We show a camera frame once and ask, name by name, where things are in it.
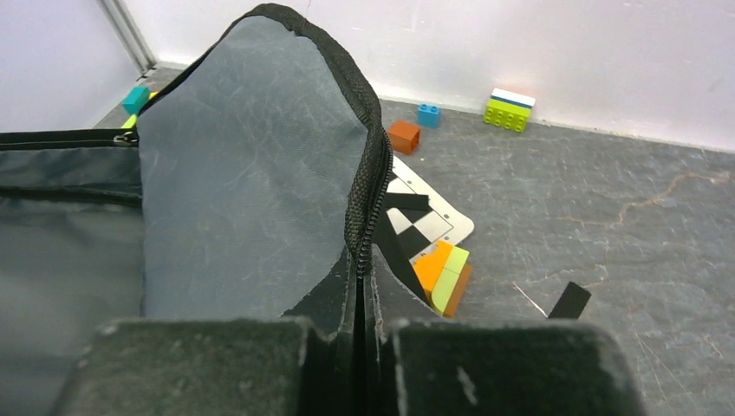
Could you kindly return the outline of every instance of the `zipper pull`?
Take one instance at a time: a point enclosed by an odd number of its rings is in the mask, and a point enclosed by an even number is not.
[[[113,143],[120,147],[130,147],[138,144],[138,136],[131,130],[113,137]]]

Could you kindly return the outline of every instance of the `toy block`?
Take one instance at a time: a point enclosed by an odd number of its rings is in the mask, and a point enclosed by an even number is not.
[[[449,255],[449,258],[446,259],[444,268],[447,270],[451,270],[454,273],[461,273],[462,268],[465,267],[465,263],[467,263],[467,258],[469,256],[469,251],[460,249],[459,247],[454,247],[452,248],[452,253]]]
[[[449,304],[449,299],[452,297],[454,287],[457,286],[459,280],[459,273],[455,273],[451,270],[444,269],[439,275],[430,302],[432,308],[440,315],[444,314],[446,306]]]
[[[419,145],[421,129],[403,120],[396,121],[388,130],[391,147],[396,152],[411,154]]]
[[[495,88],[487,103],[483,121],[522,133],[535,103],[535,98]]]
[[[436,128],[439,126],[441,108],[428,104],[419,105],[418,124],[422,127]]]
[[[465,264],[465,267],[463,267],[462,271],[459,273],[459,279],[457,279],[457,283],[454,285],[454,290],[452,291],[452,295],[449,297],[449,302],[446,304],[444,316],[452,317],[454,316],[454,313],[457,312],[459,301],[462,300],[462,295],[465,293],[465,288],[467,287],[467,282],[470,281],[471,274],[472,266],[470,264]]]
[[[432,254],[419,257],[416,260],[416,264],[413,266],[413,271],[416,272],[416,276],[419,278],[421,287],[426,292],[426,297],[431,299],[434,286],[436,285],[439,275],[444,269],[446,260],[452,253],[453,245],[445,243],[444,241],[437,242],[437,248]]]
[[[134,87],[130,94],[122,101],[122,107],[128,114],[137,114],[140,109],[148,102],[148,96],[151,92],[148,88],[139,85]]]
[[[130,116],[129,119],[125,122],[125,124],[122,125],[121,128],[133,128],[135,126],[135,122],[138,121],[138,116],[133,114]]]

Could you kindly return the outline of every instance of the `blue block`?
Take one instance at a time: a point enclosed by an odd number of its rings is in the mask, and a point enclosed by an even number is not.
[[[439,117],[441,116],[441,108],[421,104],[419,106],[419,126],[436,128],[439,126]]]
[[[128,114],[137,114],[140,109],[148,102],[148,95],[151,92],[143,86],[134,87],[130,94],[122,101],[122,107]]]

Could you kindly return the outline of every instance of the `brown block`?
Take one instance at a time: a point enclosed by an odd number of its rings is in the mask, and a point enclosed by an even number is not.
[[[388,130],[388,138],[396,152],[411,154],[419,146],[421,129],[415,124],[398,120]]]
[[[469,264],[465,264],[465,267],[462,268],[462,273],[459,273],[457,284],[454,285],[452,296],[449,298],[449,302],[446,304],[446,309],[444,309],[444,316],[454,316],[454,313],[457,312],[459,301],[462,300],[462,295],[465,293],[465,287],[467,286],[467,282],[470,281],[471,274],[472,266]]]

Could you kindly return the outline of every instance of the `lime green block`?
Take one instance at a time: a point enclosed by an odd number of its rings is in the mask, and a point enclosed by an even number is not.
[[[454,247],[452,252],[449,253],[449,258],[446,259],[446,263],[444,263],[444,269],[457,274],[462,273],[462,269],[465,267],[469,256],[469,251]]]
[[[138,116],[133,114],[130,116],[129,119],[125,122],[125,124],[122,125],[122,128],[133,128],[135,126],[135,121],[138,120]]]
[[[457,285],[458,280],[459,273],[447,269],[441,271],[437,284],[434,286],[434,291],[432,292],[432,308],[438,314],[444,314],[446,305],[449,303],[449,298],[452,297],[454,286]]]
[[[507,102],[490,100],[483,121],[508,130],[522,133],[530,116],[530,108],[514,106]]]

